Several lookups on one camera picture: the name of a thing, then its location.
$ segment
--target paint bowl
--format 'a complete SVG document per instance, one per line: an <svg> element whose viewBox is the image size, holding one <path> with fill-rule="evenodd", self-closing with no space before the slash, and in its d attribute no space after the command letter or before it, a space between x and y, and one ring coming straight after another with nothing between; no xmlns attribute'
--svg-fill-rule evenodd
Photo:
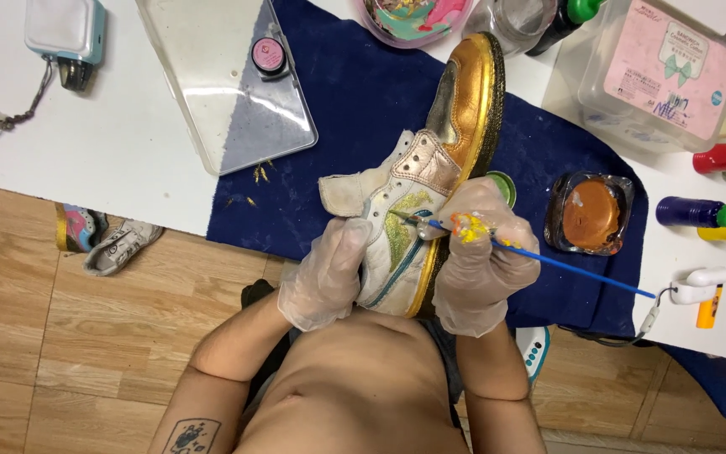
<svg viewBox="0 0 726 454"><path fill-rule="evenodd" d="M517 202L517 187L511 177L499 170L488 171L487 177L491 178L498 186L503 199L509 204L509 208L514 208L514 204Z"/></svg>
<svg viewBox="0 0 726 454"><path fill-rule="evenodd" d="M458 30L472 0L354 0L363 24L396 48L418 48Z"/></svg>
<svg viewBox="0 0 726 454"><path fill-rule="evenodd" d="M562 175L551 189L545 241L561 251L613 255L623 245L634 186L586 170Z"/></svg>

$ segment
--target latex glove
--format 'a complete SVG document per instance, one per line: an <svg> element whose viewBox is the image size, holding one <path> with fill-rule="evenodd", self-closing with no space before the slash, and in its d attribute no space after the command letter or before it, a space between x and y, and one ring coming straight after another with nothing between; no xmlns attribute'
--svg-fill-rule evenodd
<svg viewBox="0 0 726 454"><path fill-rule="evenodd" d="M308 256L279 285L277 307L288 322L312 331L352 312L352 301L360 293L358 267L372 228L365 219L329 221Z"/></svg>
<svg viewBox="0 0 726 454"><path fill-rule="evenodd" d="M473 214L496 226L498 239L539 253L531 225L515 216L489 177L463 182L441 209L439 220L448 225L454 212ZM449 333L480 337L506 318L509 295L537 277L538 260L493 247L488 235L471 243L450 235L450 256L436 277L432 302Z"/></svg>

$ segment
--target white shoe on floor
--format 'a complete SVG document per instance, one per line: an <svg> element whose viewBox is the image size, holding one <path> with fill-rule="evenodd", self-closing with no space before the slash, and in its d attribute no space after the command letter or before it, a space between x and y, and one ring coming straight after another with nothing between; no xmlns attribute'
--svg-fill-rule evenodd
<svg viewBox="0 0 726 454"><path fill-rule="evenodd" d="M83 271L90 275L113 275L140 249L158 239L164 229L147 222L127 219L89 252Z"/></svg>

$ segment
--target sneaker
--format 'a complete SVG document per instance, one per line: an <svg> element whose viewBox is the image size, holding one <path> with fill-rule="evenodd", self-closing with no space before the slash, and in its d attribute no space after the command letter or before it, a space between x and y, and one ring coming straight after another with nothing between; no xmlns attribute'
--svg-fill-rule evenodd
<svg viewBox="0 0 726 454"><path fill-rule="evenodd" d="M83 261L83 271L97 276L113 275L140 249L155 242L163 231L158 225L125 220L89 252Z"/></svg>
<svg viewBox="0 0 726 454"><path fill-rule="evenodd" d="M504 95L497 39L469 35L450 55L424 129L403 132L376 169L318 181L327 211L374 224L358 305L405 317L433 315L433 284L449 256L448 240L423 241L389 210L430 216L461 182L483 176L498 145Z"/></svg>

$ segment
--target clear plastic box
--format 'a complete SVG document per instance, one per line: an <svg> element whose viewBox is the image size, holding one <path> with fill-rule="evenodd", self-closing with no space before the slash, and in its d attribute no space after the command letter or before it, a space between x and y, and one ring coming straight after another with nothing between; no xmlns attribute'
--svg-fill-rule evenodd
<svg viewBox="0 0 726 454"><path fill-rule="evenodd" d="M726 47L659 3L601 8L574 52L589 56L578 88L585 126L638 150L710 150L726 106Z"/></svg>
<svg viewBox="0 0 726 454"><path fill-rule="evenodd" d="M269 0L136 0L206 170L222 175L313 146L318 133ZM252 48L276 40L271 76Z"/></svg>

